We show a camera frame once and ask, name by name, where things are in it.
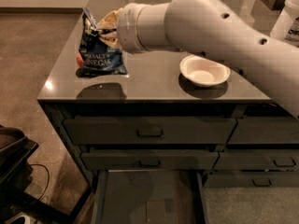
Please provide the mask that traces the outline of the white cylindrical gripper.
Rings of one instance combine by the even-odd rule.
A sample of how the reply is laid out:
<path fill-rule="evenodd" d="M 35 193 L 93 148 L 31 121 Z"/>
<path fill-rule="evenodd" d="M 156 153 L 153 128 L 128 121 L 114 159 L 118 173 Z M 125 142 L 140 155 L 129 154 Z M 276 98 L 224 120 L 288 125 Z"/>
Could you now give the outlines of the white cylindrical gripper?
<path fill-rule="evenodd" d="M 168 3 L 146 5 L 130 3 L 124 8 L 112 10 L 101 20 L 104 26 L 115 26 L 117 32 L 102 31 L 99 39 L 113 49 L 129 53 L 147 51 L 174 51 L 164 29 L 164 15 Z"/>

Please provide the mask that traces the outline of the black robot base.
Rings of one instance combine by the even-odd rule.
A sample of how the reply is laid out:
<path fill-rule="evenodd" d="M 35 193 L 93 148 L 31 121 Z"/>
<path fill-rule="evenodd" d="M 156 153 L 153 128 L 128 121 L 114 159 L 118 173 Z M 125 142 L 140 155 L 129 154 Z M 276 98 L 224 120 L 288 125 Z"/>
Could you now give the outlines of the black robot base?
<path fill-rule="evenodd" d="M 14 185 L 15 175 L 26 166 L 29 157 L 37 150 L 38 143 L 30 140 L 23 131 L 0 127 L 0 190 L 1 195 L 13 206 L 45 224 L 74 224 L 79 211 L 92 190 L 87 187 L 69 215 L 42 203 Z"/>

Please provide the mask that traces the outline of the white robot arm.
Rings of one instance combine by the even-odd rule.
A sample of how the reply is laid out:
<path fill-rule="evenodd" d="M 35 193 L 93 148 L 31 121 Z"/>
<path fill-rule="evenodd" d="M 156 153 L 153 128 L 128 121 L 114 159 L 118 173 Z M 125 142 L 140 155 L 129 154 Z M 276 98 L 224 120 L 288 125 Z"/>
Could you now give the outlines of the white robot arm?
<path fill-rule="evenodd" d="M 101 40 L 129 53 L 187 51 L 225 61 L 294 117 L 299 116 L 299 49 L 243 22 L 221 0 L 131 3 L 98 22 Z"/>

